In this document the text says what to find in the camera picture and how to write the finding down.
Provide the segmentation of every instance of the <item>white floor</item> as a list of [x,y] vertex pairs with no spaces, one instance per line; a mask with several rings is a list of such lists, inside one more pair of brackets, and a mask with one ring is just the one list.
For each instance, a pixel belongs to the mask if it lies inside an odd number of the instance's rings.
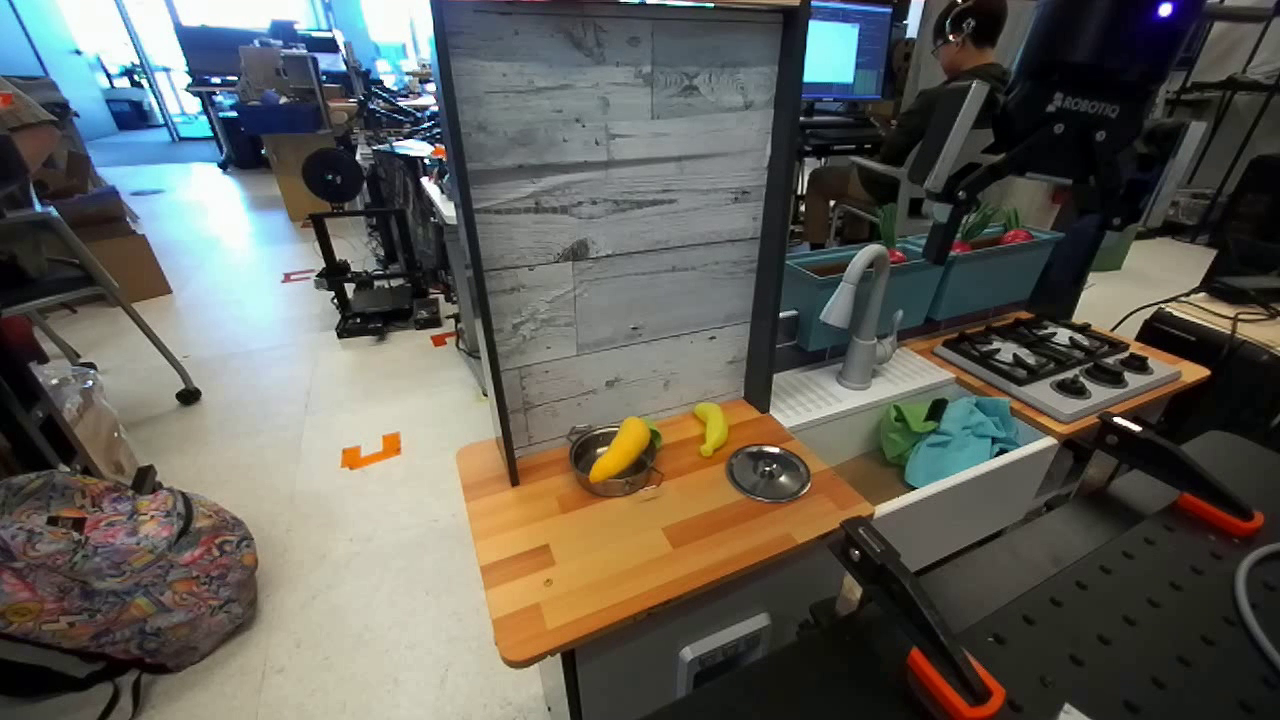
[[[499,663],[478,602],[450,451],[492,438],[476,380],[429,332],[337,340],[308,283],[313,235],[279,214],[270,177],[203,163],[109,173],[133,195],[171,295],[139,304],[193,365],[203,405],[119,312],[85,310],[60,327],[109,374],[126,438],[166,484],[240,513],[258,539],[258,621],[212,662],[163,677],[152,720],[534,720],[534,674]],[[1206,252],[1133,248],[1092,276],[1080,318],[1190,290]],[[338,450],[405,433],[405,455],[345,473]],[[7,720],[90,717],[100,696],[4,707]]]

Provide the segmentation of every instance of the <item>banana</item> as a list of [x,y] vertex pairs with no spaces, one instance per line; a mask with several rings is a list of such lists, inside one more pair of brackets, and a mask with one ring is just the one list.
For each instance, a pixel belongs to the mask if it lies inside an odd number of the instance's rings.
[[643,450],[650,446],[650,428],[639,422],[639,417],[628,417],[611,446],[603,450],[603,455],[595,455],[588,480],[591,484],[603,484],[603,480],[615,480],[623,478],[639,455]]
[[690,417],[705,423],[705,446],[697,450],[698,455],[716,455],[728,439],[728,417],[719,405],[697,405]]

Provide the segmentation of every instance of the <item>gas stove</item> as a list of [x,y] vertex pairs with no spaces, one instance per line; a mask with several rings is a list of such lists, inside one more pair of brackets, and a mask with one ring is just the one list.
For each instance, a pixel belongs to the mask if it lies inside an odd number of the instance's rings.
[[1173,365],[1149,360],[1116,338],[1056,319],[1007,319],[958,332],[947,338],[937,355],[1058,423],[1098,417],[1180,376]]

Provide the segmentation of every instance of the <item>faucet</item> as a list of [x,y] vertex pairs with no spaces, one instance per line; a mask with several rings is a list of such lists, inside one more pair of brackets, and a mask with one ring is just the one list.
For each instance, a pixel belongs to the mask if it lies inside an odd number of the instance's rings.
[[905,312],[892,318],[892,332],[881,340],[881,310],[883,310],[883,290],[886,290],[886,252],[883,243],[862,243],[845,276],[832,299],[822,304],[818,319],[832,327],[848,327],[848,354],[845,369],[837,380],[852,394],[862,394],[881,365],[895,354],[895,327],[905,326]]

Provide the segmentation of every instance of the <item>orange tape on floor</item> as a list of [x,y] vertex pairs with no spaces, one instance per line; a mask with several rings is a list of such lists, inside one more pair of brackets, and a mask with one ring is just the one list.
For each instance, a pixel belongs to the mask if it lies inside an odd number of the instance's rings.
[[383,438],[383,450],[375,450],[375,451],[358,451],[358,446],[345,450],[345,468],[349,468],[349,473],[358,473],[358,468],[383,463],[383,460],[393,460],[393,455],[398,455],[398,433],[386,433],[386,438]]

